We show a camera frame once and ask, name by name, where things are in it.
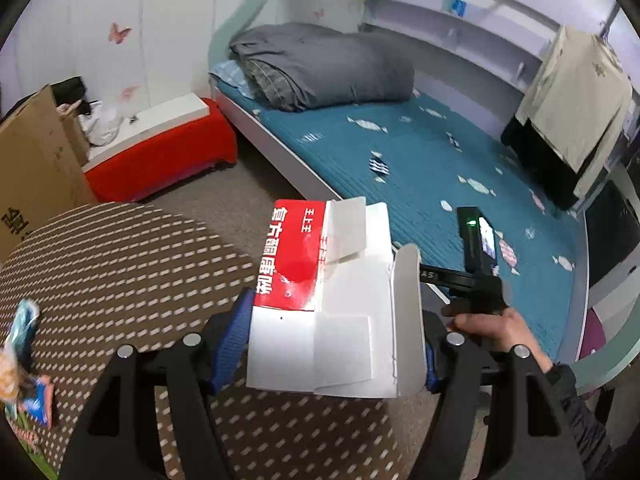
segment camera screen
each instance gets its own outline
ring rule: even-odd
[[[482,250],[495,260],[494,230],[484,218],[480,217],[480,237],[482,238]]]

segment blue pillow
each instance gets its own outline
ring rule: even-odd
[[[217,63],[211,69],[211,73],[229,86],[237,88],[248,99],[255,99],[256,93],[260,91],[255,82],[247,78],[235,60]]]

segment sleeve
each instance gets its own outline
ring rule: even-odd
[[[527,119],[531,115],[532,111],[537,107],[536,105],[540,102],[540,93],[543,92],[543,87],[546,84],[547,79],[553,72],[556,67],[556,63],[558,62],[558,58],[560,57],[560,53],[562,50],[562,46],[564,45],[564,41],[566,38],[566,27],[563,25],[560,27],[558,34],[554,42],[551,45],[551,49],[546,54],[546,57],[540,66],[538,73],[535,78],[531,82],[529,88],[524,94],[522,101],[520,102],[520,106],[516,111],[515,117],[522,126],[525,125]]]
[[[632,93],[633,89],[631,88],[631,83],[629,83],[628,88],[623,94],[622,101],[620,102],[616,115],[612,118],[609,126],[602,136],[601,142],[596,148],[593,160],[589,163],[587,169],[578,180],[578,184],[575,186],[574,195],[578,198],[585,196],[589,192],[591,186],[596,181],[600,171],[604,167],[605,162],[616,145],[616,141],[620,136],[620,131],[622,131],[622,127],[625,123],[626,112],[629,109]]]
[[[562,405],[580,452],[587,480],[609,466],[612,451],[606,428],[596,420],[575,391],[575,376],[567,365],[554,365],[546,378]]]

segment red and white box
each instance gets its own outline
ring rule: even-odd
[[[388,398],[418,393],[426,356],[418,266],[385,203],[278,200],[260,262],[247,385]]]

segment cardboard box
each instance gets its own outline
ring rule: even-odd
[[[70,115],[64,115],[60,117],[60,121],[62,122],[62,129],[65,131],[66,140],[68,140],[78,164],[84,166],[89,162],[88,155],[91,146],[80,127],[78,114],[73,112]]]
[[[0,261],[53,216],[96,199],[66,140],[51,88],[0,126]]]
[[[247,385],[388,398],[426,356],[415,245],[394,259],[386,204],[278,200],[256,287]]]

